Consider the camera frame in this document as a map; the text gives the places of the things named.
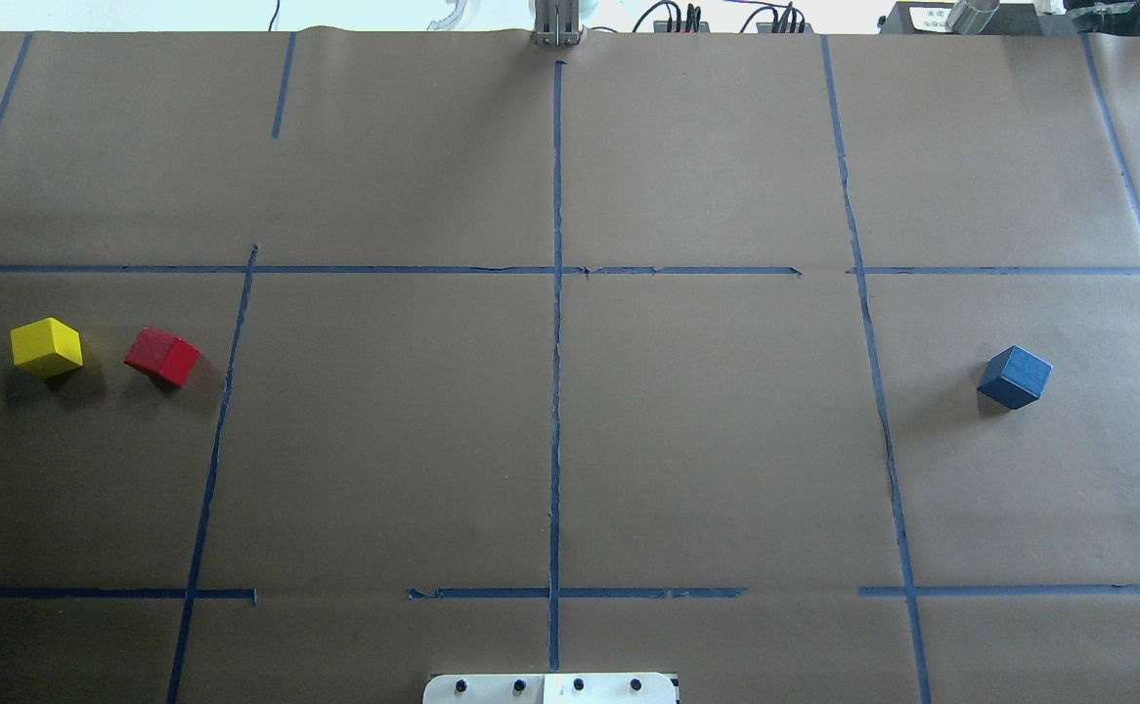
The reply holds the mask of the red wooden cube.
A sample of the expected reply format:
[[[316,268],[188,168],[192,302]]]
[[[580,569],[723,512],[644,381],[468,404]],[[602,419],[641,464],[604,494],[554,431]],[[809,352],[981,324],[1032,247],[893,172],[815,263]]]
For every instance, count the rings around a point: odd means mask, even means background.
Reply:
[[[142,327],[128,347],[124,365],[173,387],[184,387],[199,360],[199,349],[173,333]]]

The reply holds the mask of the blue wooden cube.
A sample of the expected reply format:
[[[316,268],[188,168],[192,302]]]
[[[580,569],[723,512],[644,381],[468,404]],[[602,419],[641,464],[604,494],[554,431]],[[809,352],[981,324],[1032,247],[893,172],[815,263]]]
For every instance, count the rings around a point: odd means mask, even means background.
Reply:
[[[1020,410],[1044,395],[1053,369],[1053,365],[1025,347],[1007,347],[990,358],[977,392],[1009,411]]]

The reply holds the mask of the yellow wooden cube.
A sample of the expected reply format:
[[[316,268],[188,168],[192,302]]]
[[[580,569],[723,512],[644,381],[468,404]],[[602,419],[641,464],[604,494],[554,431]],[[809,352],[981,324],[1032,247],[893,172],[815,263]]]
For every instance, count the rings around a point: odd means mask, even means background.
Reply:
[[[48,317],[10,330],[13,366],[35,378],[50,379],[84,365],[81,334]]]

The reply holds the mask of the black power strip left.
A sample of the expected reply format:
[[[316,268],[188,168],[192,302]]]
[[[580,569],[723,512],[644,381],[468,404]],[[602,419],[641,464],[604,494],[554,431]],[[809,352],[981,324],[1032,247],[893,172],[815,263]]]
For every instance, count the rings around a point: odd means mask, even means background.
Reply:
[[[712,28],[703,15],[703,6],[700,5],[659,1],[650,6],[642,18],[651,21],[656,34],[709,34]]]

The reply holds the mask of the black power strip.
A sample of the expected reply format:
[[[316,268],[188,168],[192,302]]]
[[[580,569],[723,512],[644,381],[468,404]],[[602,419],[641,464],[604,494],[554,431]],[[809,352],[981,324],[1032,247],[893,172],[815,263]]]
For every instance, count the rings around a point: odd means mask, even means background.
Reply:
[[[659,1],[650,6],[642,18],[651,21],[656,34],[709,34],[712,28],[703,15],[703,6],[700,5]]]
[[[806,14],[793,5],[765,5],[750,15],[758,34],[811,34]]]

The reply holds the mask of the black power strip right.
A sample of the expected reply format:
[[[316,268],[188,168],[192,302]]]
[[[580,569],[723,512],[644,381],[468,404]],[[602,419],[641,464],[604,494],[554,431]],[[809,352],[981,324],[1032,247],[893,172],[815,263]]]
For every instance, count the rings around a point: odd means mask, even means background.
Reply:
[[[758,34],[811,34],[806,14],[793,5],[765,5],[750,15]]]

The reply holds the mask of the silver metal cup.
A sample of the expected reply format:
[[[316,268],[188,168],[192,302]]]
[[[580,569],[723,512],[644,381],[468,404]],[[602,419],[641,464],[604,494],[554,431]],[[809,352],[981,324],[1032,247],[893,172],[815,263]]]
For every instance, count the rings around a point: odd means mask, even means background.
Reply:
[[[997,0],[958,0],[951,5],[944,21],[950,34],[980,35],[997,13]]]

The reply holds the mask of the aluminium frame post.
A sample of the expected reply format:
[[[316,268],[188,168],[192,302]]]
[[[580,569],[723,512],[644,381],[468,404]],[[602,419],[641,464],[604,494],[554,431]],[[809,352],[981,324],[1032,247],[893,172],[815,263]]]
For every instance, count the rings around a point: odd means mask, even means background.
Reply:
[[[583,9],[578,0],[534,1],[535,46],[579,46]]]

